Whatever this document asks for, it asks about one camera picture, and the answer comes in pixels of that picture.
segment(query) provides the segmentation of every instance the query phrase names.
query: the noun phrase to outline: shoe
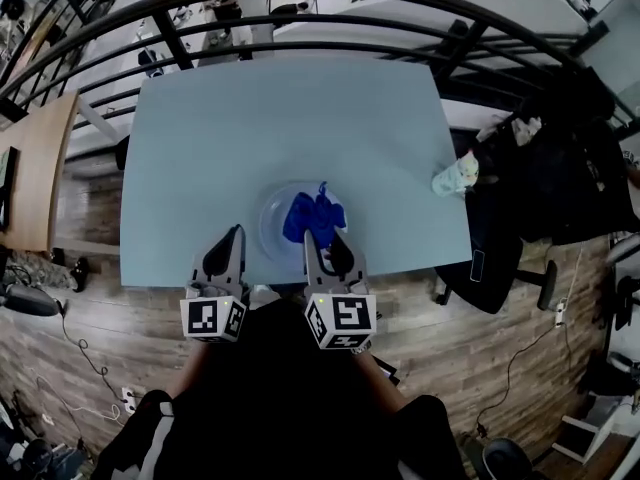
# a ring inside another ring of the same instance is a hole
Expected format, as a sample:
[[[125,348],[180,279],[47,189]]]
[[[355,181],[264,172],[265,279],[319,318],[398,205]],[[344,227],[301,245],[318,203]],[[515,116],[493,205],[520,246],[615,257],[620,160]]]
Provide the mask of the shoe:
[[[54,247],[51,253],[49,254],[49,259],[51,260],[51,263],[53,263],[54,265],[59,265],[61,267],[64,267],[64,251],[62,249],[58,249],[57,247]]]
[[[87,277],[89,276],[89,262],[87,258],[79,258],[70,274],[78,283],[78,287],[73,291],[80,293],[87,285]]]

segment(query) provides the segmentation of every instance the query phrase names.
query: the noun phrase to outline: light blue table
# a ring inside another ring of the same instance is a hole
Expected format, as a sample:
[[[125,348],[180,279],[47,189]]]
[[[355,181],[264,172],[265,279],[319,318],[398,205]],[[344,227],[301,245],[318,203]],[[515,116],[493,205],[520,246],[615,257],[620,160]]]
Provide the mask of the light blue table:
[[[428,68],[347,58],[263,59],[148,80],[122,196],[122,284],[184,286],[196,252],[236,223],[244,280],[303,281],[262,251],[266,199],[326,180],[370,275],[471,259],[464,201],[431,191],[455,161]]]

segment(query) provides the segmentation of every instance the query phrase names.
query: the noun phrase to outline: floor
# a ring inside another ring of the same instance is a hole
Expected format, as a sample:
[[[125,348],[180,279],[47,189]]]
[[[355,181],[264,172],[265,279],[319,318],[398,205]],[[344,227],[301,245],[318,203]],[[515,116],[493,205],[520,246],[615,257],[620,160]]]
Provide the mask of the floor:
[[[121,191],[122,176],[110,159],[68,166],[59,199],[60,234],[117,244]],[[580,247],[527,246],[522,267],[541,271],[545,255],[554,259],[559,299],[568,293]],[[583,246],[567,311],[571,364],[563,330],[551,332],[514,362],[506,402],[483,416],[490,437],[510,437],[532,458],[549,447],[562,415],[580,406],[583,398],[576,384],[590,353],[603,346],[604,331],[591,320],[598,311],[607,249],[604,238]],[[68,261],[73,261],[73,253],[68,253]],[[94,256],[90,263],[94,273],[84,292],[51,290],[68,300],[68,334],[87,340],[87,354],[98,368],[109,368],[107,378],[116,391],[128,386],[142,395],[167,386],[192,345],[182,336],[182,290],[125,289],[118,258]],[[498,315],[484,314],[455,295],[448,306],[438,306],[432,302],[435,284],[432,270],[373,280],[383,314],[373,352],[398,368],[400,389],[408,397],[440,397],[453,431],[474,432],[478,412],[502,399],[513,354],[550,329],[554,316],[537,309],[535,287],[519,282]],[[119,423],[73,410],[76,427],[58,396],[73,409],[89,408],[110,418],[114,397],[78,348],[65,340],[61,324],[60,317],[0,312],[0,393],[9,398],[19,390],[20,400],[34,414],[34,425],[46,431],[48,439],[75,444],[82,435],[95,455],[118,433]],[[42,423],[43,413],[54,426]]]
[[[536,470],[558,480],[602,480],[615,472],[632,443],[629,437],[610,435],[586,465],[554,450]]]

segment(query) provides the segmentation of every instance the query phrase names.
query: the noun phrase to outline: power cable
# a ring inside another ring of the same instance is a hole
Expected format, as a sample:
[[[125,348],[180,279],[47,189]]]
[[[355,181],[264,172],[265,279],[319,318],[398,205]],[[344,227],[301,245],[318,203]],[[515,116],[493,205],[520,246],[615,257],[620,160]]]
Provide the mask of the power cable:
[[[549,252],[551,247],[553,247],[553,246],[550,246],[547,249],[547,253]],[[578,257],[576,259],[576,264],[575,264],[574,271],[573,271],[573,278],[571,279],[571,285],[569,286],[569,292],[567,293],[567,298],[566,298],[566,301],[565,301],[565,309],[564,309],[565,312],[569,308],[569,301],[571,300],[573,287],[574,287],[574,285],[576,283],[576,279],[578,277],[578,268],[580,267],[580,260],[582,258],[583,248],[584,248],[584,242],[582,242],[580,244],[580,252],[578,253]],[[564,327],[564,341],[565,341],[565,344],[567,346],[567,359],[569,360],[569,370],[571,370],[571,368],[573,367],[573,352],[571,350],[571,346],[569,345],[569,326],[566,324],[566,322],[562,322],[558,326]],[[476,418],[476,430],[478,431],[478,434],[480,435],[480,437],[485,438],[485,437],[487,437],[487,434],[488,434],[486,427],[484,425],[482,425],[482,423],[480,423],[480,418],[482,417],[482,415],[485,412],[487,412],[487,411],[489,411],[491,409],[495,409],[496,407],[499,407],[500,405],[502,405],[507,400],[507,397],[509,396],[509,391],[511,391],[511,365],[515,361],[516,357],[518,357],[520,354],[526,352],[527,350],[533,348],[542,338],[544,338],[547,334],[549,334],[551,331],[556,329],[558,326],[553,326],[551,329],[545,331],[533,343],[531,343],[530,345],[526,346],[525,348],[522,348],[522,349],[518,350],[513,355],[513,357],[509,361],[509,364],[507,365],[507,389],[504,392],[504,396],[502,397],[502,400],[500,400],[496,404],[490,405],[489,407],[485,407],[484,409],[482,409],[480,411],[480,413],[478,414],[478,417]]]
[[[53,387],[51,382],[49,382],[45,377],[40,375],[34,368],[29,368],[29,370],[31,370],[36,375],[36,387],[37,387],[38,391],[40,391],[40,389],[41,389],[40,388],[40,382],[43,381],[44,383],[47,384],[47,386],[49,386],[49,389],[55,395],[55,397],[60,401],[60,403],[62,403],[62,405],[64,406],[65,410],[67,411],[67,414],[69,415],[69,418],[71,419],[71,421],[73,422],[74,426],[76,427],[76,430],[78,431],[79,438],[78,438],[78,444],[76,445],[76,447],[79,450],[86,451],[87,455],[89,456],[89,459],[93,459],[94,455],[91,453],[91,451],[86,446],[86,439],[84,437],[84,434],[82,433],[82,430],[80,429],[80,425],[78,425],[78,420],[76,420],[75,416],[73,415],[74,412],[86,411],[86,412],[89,412],[89,413],[94,414],[96,416],[99,416],[100,418],[104,418],[106,420],[115,421],[118,425],[120,425],[121,427],[124,427],[124,424],[121,423],[120,420],[119,420],[120,415],[121,415],[120,408],[116,404],[112,404],[111,405],[111,415],[103,414],[103,413],[95,411],[93,409],[89,409],[88,407],[72,407],[71,405],[69,405],[67,403],[67,401],[64,398],[62,398],[60,393],[58,393],[56,388]]]
[[[91,365],[91,368],[93,369],[93,371],[96,372],[98,375],[100,375],[100,377],[102,378],[102,382],[104,382],[105,386],[109,388],[109,391],[113,393],[114,398],[119,403],[126,404],[127,401],[118,396],[116,391],[113,389],[113,387],[111,386],[111,384],[109,384],[109,381],[107,380],[107,374],[109,373],[109,368],[107,368],[106,366],[103,366],[98,370],[98,368],[96,368],[96,365],[93,364],[93,361],[91,361],[91,358],[85,352],[85,350],[89,348],[89,343],[87,343],[87,340],[80,339],[78,341],[75,341],[69,336],[69,334],[67,333],[67,328],[65,326],[65,318],[67,316],[67,311],[62,307],[60,302],[58,302],[58,306],[60,307],[60,313],[62,314],[62,332],[64,333],[65,338],[67,338],[67,340],[70,343],[73,343],[76,347],[80,349],[80,352],[82,353],[84,358],[87,360],[87,362]]]

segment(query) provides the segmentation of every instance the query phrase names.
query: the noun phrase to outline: cable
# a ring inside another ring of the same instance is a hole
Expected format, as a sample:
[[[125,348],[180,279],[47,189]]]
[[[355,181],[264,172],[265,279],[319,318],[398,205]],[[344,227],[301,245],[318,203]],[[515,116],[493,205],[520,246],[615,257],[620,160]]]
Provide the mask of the cable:
[[[571,368],[573,368],[573,352],[571,351],[571,345],[569,345],[569,326],[567,325],[566,322],[562,322],[560,324],[562,327],[564,327],[564,342],[567,345],[567,353],[568,353],[568,358],[569,358],[569,370],[571,370]]]
[[[71,419],[73,420],[73,423],[75,424],[76,428],[78,429],[78,433],[80,434],[80,437],[82,436],[82,431],[80,430],[80,427],[78,426],[78,422],[76,421],[75,417],[73,416],[72,412],[77,412],[77,411],[86,411],[89,412],[91,414],[94,414],[95,416],[99,416],[100,418],[104,418],[105,420],[110,420],[110,421],[115,421],[118,425],[120,425],[121,427],[124,427],[123,423],[120,423],[120,416],[122,415],[122,412],[120,411],[120,408],[116,405],[116,404],[111,404],[111,416],[103,414],[99,411],[96,411],[94,409],[89,409],[88,407],[71,407],[64,398],[62,398],[62,396],[60,395],[60,393],[58,393],[56,391],[56,388],[53,387],[53,385],[51,384],[51,382],[49,382],[45,377],[43,377],[42,375],[40,375],[34,368],[29,368],[33,373],[36,374],[36,387],[38,388],[38,390],[40,389],[40,384],[39,381],[44,381],[46,382],[47,386],[49,386],[51,388],[51,391],[53,391],[53,394],[56,395],[56,397],[58,398],[58,400],[60,400],[62,402],[62,404],[64,405],[65,409],[67,410],[67,412],[69,413],[69,416],[71,417]]]
[[[580,259],[582,258],[582,250],[584,249],[584,242],[580,243],[580,252],[578,253],[578,258],[576,259],[576,265],[573,269],[573,278],[571,279],[571,285],[569,286],[569,293],[567,293],[567,302],[564,305],[564,310],[569,309],[569,301],[571,300],[571,294],[573,292],[573,285],[576,284],[576,279],[578,278],[578,269],[580,267]]]
[[[489,407],[485,407],[484,409],[482,409],[478,414],[478,417],[476,418],[476,430],[478,431],[478,434],[480,434],[480,437],[482,438],[487,437],[487,429],[480,423],[480,418],[482,418],[482,415],[485,412],[491,409],[495,409],[496,407],[502,405],[507,400],[507,397],[509,396],[509,391],[511,391],[511,365],[515,361],[516,357],[518,357],[520,354],[523,354],[530,348],[533,348],[535,345],[537,345],[537,343],[542,338],[544,338],[547,334],[549,334],[551,331],[554,331],[554,330],[555,330],[555,326],[552,327],[551,329],[548,329],[547,331],[542,333],[540,336],[538,336],[538,338],[536,338],[536,340],[533,343],[531,343],[530,345],[527,345],[525,348],[522,348],[518,350],[515,354],[513,354],[513,357],[511,358],[511,360],[509,361],[509,365],[507,366],[507,389],[504,392],[504,396],[502,397],[502,400],[500,400],[497,404],[493,404],[493,405],[490,405]]]
[[[553,245],[549,246],[549,248],[547,249],[547,252],[545,253],[545,264],[546,264],[546,256],[549,253],[549,250],[551,249],[551,247],[553,247]],[[576,259],[576,264],[574,267],[574,271],[573,271],[573,278],[571,279],[571,285],[569,286],[569,293],[567,294],[566,297],[566,302],[565,302],[565,311],[569,308],[569,301],[571,300],[571,294],[573,292],[573,287],[576,283],[576,279],[578,277],[578,269],[580,267],[580,259],[582,258],[582,251],[584,248],[584,242],[582,242],[580,244],[580,252],[578,253],[578,258]],[[564,327],[564,341],[565,344],[567,346],[567,358],[569,360],[569,370],[573,367],[573,352],[571,350],[571,346],[569,345],[569,326],[567,325],[566,322],[562,322],[561,324],[562,327]],[[480,413],[478,414],[478,417],[476,418],[476,430],[478,431],[478,434],[480,435],[480,437],[484,438],[487,437],[487,429],[480,423],[480,418],[482,417],[482,415],[491,410],[491,409],[495,409],[496,407],[502,405],[506,400],[507,397],[509,396],[509,391],[511,390],[511,365],[513,364],[513,361],[515,361],[516,357],[518,357],[520,354],[526,352],[527,350],[529,350],[530,348],[534,347],[542,338],[544,338],[547,334],[549,334],[551,331],[553,331],[554,329],[556,329],[556,326],[552,327],[551,329],[545,331],[544,333],[542,333],[541,336],[539,336],[533,343],[531,343],[530,345],[528,345],[527,347],[518,350],[513,357],[511,358],[511,360],[509,361],[509,364],[507,366],[507,390],[504,392],[504,396],[502,397],[502,400],[500,400],[497,404],[494,405],[490,405],[489,407],[485,407],[484,409],[482,409],[480,411]]]
[[[118,394],[115,392],[113,387],[111,387],[111,384],[109,384],[109,381],[107,380],[107,374],[109,373],[109,368],[107,368],[106,366],[103,366],[98,370],[96,366],[93,364],[93,361],[91,361],[91,358],[85,352],[85,350],[89,348],[89,343],[87,343],[87,340],[80,339],[79,341],[75,341],[69,337],[69,335],[67,334],[67,328],[65,327],[65,324],[64,324],[64,320],[67,316],[67,312],[63,310],[62,305],[59,302],[58,304],[60,305],[60,310],[61,310],[60,313],[62,314],[62,332],[64,332],[65,338],[67,338],[67,340],[69,340],[70,343],[73,343],[76,347],[80,349],[80,352],[82,353],[84,358],[88,361],[88,363],[91,365],[91,368],[93,368],[93,371],[96,372],[98,375],[100,375],[100,377],[102,377],[102,382],[104,382],[105,386],[109,388],[109,391],[113,393],[113,396],[115,397],[115,399],[120,403],[123,403],[123,404],[127,403],[126,400],[118,396]]]
[[[20,265],[7,265],[5,267],[5,269],[12,271],[14,273],[14,275],[16,276],[16,280],[18,280],[23,285],[31,286],[33,284],[33,280],[31,278],[31,274],[29,274],[29,271],[26,268],[21,267]],[[27,275],[27,277],[29,278],[28,282],[25,283],[24,280],[20,279],[20,276],[18,276],[18,272],[19,271],[22,271]]]
[[[547,250],[544,252],[544,268],[547,268],[547,263],[548,263],[548,257],[549,257],[549,251],[551,249],[553,249],[554,247],[556,247],[555,245],[553,245],[553,242],[549,245],[549,247],[547,247]]]

